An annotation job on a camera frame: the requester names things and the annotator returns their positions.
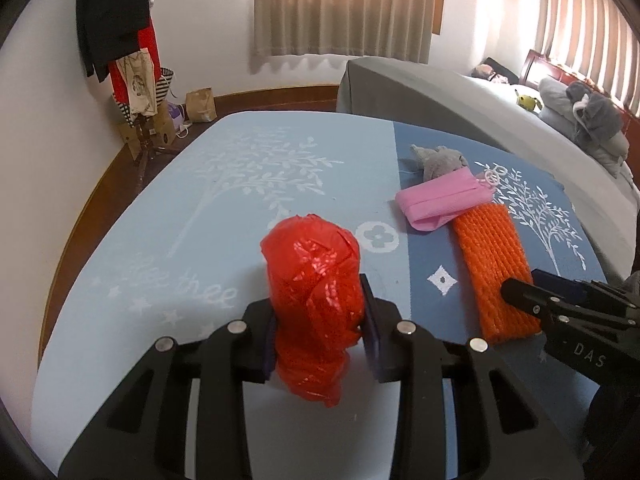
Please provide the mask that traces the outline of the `orange foam net sleeve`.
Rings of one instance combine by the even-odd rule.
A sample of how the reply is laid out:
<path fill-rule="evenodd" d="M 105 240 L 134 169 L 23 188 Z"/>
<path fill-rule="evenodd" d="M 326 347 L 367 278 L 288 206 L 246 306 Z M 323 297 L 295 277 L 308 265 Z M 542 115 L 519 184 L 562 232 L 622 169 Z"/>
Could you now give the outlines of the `orange foam net sleeve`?
<path fill-rule="evenodd" d="M 454 219 L 452 227 L 469 272 L 480 332 L 495 346 L 540 332 L 540 322 L 507 304 L 501 286 L 508 278 L 530 284 L 532 271 L 506 206 L 477 206 Z"/>

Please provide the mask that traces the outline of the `pink face mask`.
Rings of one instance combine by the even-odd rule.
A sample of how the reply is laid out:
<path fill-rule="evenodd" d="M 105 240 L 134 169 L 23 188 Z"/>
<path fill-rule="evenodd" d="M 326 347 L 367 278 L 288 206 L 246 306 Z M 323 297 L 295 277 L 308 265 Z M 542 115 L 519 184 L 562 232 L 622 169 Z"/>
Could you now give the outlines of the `pink face mask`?
<path fill-rule="evenodd" d="M 465 211 L 489 204 L 494 193 L 493 185 L 463 167 L 404 188 L 395 195 L 395 202 L 413 229 L 432 232 Z"/>

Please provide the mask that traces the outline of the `red plastic bag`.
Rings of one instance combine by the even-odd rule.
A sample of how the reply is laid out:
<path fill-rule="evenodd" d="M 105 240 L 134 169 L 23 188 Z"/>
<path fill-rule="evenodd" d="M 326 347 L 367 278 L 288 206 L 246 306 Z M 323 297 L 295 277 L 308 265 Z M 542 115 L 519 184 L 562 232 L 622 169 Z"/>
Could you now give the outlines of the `red plastic bag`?
<path fill-rule="evenodd" d="M 277 320 L 276 370 L 296 396 L 340 403 L 348 349 L 361 337 L 360 249 L 316 214 L 280 221 L 260 242 Z"/>

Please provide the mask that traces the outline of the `dark grey hoodie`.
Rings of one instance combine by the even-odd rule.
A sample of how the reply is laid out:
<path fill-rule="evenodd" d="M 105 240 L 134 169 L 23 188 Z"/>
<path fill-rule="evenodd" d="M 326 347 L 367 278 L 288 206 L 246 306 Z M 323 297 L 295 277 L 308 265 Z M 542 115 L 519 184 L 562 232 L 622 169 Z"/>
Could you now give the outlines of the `dark grey hoodie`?
<path fill-rule="evenodd" d="M 593 92 L 582 82 L 573 82 L 565 93 L 572 103 L 578 146 L 603 145 L 622 131 L 622 115 L 606 96 Z"/>

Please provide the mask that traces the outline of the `grey crumpled sock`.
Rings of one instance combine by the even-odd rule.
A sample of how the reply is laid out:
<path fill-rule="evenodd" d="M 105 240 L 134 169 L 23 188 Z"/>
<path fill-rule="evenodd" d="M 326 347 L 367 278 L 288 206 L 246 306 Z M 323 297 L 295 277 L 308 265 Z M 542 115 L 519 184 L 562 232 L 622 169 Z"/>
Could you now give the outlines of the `grey crumpled sock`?
<path fill-rule="evenodd" d="M 416 161 L 422 169 L 424 182 L 469 166 L 465 157 L 459 151 L 446 146 L 422 148 L 422 146 L 412 144 L 410 150 L 416 156 Z"/>

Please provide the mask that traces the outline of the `yellow plush toy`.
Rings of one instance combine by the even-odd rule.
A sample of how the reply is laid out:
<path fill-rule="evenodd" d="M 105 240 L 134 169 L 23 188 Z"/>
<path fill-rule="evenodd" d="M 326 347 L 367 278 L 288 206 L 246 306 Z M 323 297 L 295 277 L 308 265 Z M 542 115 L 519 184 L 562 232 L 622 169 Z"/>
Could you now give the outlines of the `yellow plush toy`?
<path fill-rule="evenodd" d="M 535 113 L 536 110 L 542 110 L 544 107 L 541 103 L 541 100 L 536 98 L 536 96 L 530 96 L 529 94 L 521 93 L 518 90 L 515 91 L 516 94 L 516 104 L 521 107 L 523 110 L 529 113 Z"/>

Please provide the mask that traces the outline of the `blue tree pattern tablecloth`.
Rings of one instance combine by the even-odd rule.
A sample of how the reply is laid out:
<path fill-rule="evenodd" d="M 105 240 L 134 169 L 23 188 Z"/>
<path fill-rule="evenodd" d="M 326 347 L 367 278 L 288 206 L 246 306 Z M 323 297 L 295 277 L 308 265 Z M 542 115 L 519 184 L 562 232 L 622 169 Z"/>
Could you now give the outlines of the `blue tree pattern tablecloth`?
<path fill-rule="evenodd" d="M 154 342 L 207 337 L 278 278 L 346 263 L 436 337 L 480 332 L 457 233 L 415 231 L 396 194 L 422 179 L 412 148 L 461 152 L 514 195 L 529 269 L 603 271 L 562 185 L 504 151 L 441 131 L 336 113 L 241 113 L 203 132 L 132 202 L 68 294 L 41 361 L 32 446 L 58 469 Z"/>

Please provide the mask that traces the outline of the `grey bed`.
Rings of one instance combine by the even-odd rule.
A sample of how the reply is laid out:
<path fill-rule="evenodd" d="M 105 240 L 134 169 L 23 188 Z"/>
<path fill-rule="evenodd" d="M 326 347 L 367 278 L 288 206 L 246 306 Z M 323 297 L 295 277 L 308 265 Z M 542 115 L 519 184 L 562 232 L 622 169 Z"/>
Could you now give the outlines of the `grey bed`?
<path fill-rule="evenodd" d="M 626 278 L 636 252 L 639 191 L 515 102 L 508 84 L 391 58 L 348 61 L 337 110 L 457 134 L 501 148 L 549 174 L 575 206 L 605 276 Z"/>

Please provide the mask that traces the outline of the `red wooden headboard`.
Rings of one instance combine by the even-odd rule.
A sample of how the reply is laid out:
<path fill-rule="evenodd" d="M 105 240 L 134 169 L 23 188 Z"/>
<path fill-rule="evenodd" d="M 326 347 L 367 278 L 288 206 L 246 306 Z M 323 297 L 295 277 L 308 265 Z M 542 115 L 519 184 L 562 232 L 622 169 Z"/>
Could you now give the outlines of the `red wooden headboard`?
<path fill-rule="evenodd" d="M 529 50 L 523 68 L 521 69 L 520 83 L 525 84 L 527 87 L 537 89 L 539 83 L 544 78 L 554 79 L 567 86 L 573 82 L 582 82 L 591 90 L 602 93 L 601 90 L 598 90 L 597 87 L 587 79 L 570 72 L 567 68 L 551 63 L 548 58 L 541 53 L 535 50 Z M 639 118 L 631 114 L 629 110 L 623 108 L 621 105 L 614 104 L 614 106 L 623 117 L 623 134 L 628 136 L 630 140 L 637 139 L 639 136 Z"/>

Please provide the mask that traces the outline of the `dark bag on bed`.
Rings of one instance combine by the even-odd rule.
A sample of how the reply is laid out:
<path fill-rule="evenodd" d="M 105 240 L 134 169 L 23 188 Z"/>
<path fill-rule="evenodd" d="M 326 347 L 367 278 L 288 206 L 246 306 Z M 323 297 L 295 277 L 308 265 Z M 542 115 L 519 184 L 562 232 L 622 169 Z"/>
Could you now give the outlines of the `dark bag on bed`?
<path fill-rule="evenodd" d="M 483 62 L 471 70 L 470 76 L 488 80 L 494 84 L 518 84 L 520 82 L 518 75 L 515 75 L 512 70 L 509 70 L 493 58 L 485 58 Z"/>

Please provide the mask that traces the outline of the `beige right curtain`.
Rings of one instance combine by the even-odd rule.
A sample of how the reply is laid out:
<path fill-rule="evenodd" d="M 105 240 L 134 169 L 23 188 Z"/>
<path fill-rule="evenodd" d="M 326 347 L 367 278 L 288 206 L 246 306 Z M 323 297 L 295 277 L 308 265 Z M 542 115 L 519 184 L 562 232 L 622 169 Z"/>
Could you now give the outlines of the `beige right curtain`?
<path fill-rule="evenodd" d="M 539 0 L 535 50 L 639 114 L 639 39 L 614 0 Z"/>

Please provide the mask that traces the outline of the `beige curtain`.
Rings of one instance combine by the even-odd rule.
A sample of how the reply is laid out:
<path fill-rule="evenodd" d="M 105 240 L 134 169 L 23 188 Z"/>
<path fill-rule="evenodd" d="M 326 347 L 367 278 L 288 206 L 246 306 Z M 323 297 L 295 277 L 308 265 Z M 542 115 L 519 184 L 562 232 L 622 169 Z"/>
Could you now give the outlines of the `beige curtain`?
<path fill-rule="evenodd" d="M 259 56 L 380 56 L 425 63 L 436 0 L 254 0 Z"/>
<path fill-rule="evenodd" d="M 535 50 L 639 114 L 639 39 L 614 0 L 539 0 Z"/>

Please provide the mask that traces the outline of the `wooden coat rack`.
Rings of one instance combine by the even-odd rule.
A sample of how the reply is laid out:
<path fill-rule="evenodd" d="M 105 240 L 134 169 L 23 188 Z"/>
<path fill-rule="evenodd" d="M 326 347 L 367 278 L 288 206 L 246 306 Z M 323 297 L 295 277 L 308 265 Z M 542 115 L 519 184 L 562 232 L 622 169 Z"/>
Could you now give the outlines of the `wooden coat rack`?
<path fill-rule="evenodd" d="M 137 114 L 134 118 L 134 130 L 136 130 L 137 139 L 140 144 L 140 154 L 137 158 L 138 172 L 136 190 L 134 191 L 134 194 L 136 195 L 139 195 L 142 192 L 149 162 L 153 160 L 156 155 L 176 156 L 181 152 L 180 148 L 156 146 L 151 139 L 149 121 L 149 117 L 141 114 Z"/>

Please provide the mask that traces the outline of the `cardboard box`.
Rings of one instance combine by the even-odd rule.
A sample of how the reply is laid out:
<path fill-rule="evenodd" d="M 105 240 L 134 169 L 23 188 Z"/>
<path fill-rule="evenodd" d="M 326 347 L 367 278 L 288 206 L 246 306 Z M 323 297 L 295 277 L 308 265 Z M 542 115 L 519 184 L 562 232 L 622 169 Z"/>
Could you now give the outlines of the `cardboard box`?
<path fill-rule="evenodd" d="M 155 116 L 146 118 L 141 130 L 126 122 L 118 125 L 117 130 L 133 160 L 138 160 L 142 152 L 142 133 L 148 135 L 152 148 L 159 148 L 169 154 L 180 152 L 180 148 L 174 145 L 177 137 L 174 120 L 167 110 L 159 110 Z"/>

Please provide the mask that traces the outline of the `brown paper bag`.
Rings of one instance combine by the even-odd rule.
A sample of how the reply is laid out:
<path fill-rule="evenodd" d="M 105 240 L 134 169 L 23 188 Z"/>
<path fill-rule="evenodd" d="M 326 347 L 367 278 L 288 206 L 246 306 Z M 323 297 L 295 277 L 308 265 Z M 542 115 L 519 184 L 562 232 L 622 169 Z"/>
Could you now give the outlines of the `brown paper bag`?
<path fill-rule="evenodd" d="M 184 105 L 190 122 L 213 122 L 217 118 L 215 97 L 210 87 L 188 92 Z"/>

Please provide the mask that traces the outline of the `striped basket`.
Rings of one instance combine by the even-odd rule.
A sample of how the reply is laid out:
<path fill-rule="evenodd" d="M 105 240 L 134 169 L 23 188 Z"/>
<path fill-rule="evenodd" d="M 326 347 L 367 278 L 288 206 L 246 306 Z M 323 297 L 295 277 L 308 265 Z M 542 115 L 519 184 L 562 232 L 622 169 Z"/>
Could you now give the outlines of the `striped basket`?
<path fill-rule="evenodd" d="M 165 101 L 173 79 L 174 72 L 168 67 L 160 69 L 158 78 L 155 78 L 154 70 L 123 77 L 122 72 L 116 68 L 112 80 L 112 97 L 125 122 L 133 127 L 137 114 L 146 117 L 155 115 L 160 104 Z"/>

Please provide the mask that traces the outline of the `beige left curtain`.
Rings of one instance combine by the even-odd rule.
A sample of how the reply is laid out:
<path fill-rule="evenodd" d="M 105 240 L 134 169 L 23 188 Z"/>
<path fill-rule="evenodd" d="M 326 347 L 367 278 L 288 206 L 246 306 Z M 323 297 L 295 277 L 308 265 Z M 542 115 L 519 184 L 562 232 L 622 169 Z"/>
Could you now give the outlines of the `beige left curtain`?
<path fill-rule="evenodd" d="M 425 63 L 436 0 L 254 0 L 259 56 L 380 56 Z"/>

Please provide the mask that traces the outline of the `beige tote bag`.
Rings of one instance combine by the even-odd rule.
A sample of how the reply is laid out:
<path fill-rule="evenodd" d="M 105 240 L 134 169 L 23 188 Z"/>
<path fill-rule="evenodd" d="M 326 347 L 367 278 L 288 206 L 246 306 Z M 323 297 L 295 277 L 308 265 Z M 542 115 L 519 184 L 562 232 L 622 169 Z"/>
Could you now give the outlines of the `beige tote bag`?
<path fill-rule="evenodd" d="M 151 117 L 157 112 L 156 70 L 147 48 L 115 61 L 112 75 L 114 97 L 127 104 L 131 116 Z"/>

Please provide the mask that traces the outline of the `red hanging garment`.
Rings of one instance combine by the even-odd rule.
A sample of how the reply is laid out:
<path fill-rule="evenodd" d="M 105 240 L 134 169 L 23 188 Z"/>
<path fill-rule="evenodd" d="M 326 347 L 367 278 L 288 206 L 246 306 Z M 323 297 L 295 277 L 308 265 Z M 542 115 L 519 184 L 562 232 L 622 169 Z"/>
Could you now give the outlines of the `red hanging garment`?
<path fill-rule="evenodd" d="M 153 116 L 157 112 L 157 81 L 162 76 L 153 22 L 137 33 L 140 49 L 108 63 L 113 96 L 128 104 L 133 115 Z"/>

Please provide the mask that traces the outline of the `black hanging coat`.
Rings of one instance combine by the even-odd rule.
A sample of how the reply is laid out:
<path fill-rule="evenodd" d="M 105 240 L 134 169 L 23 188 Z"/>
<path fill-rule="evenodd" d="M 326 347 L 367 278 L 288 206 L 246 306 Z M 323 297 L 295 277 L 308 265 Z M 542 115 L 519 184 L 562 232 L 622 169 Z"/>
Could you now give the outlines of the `black hanging coat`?
<path fill-rule="evenodd" d="M 104 81 L 108 63 L 139 50 L 149 0 L 76 0 L 77 39 L 86 75 Z"/>

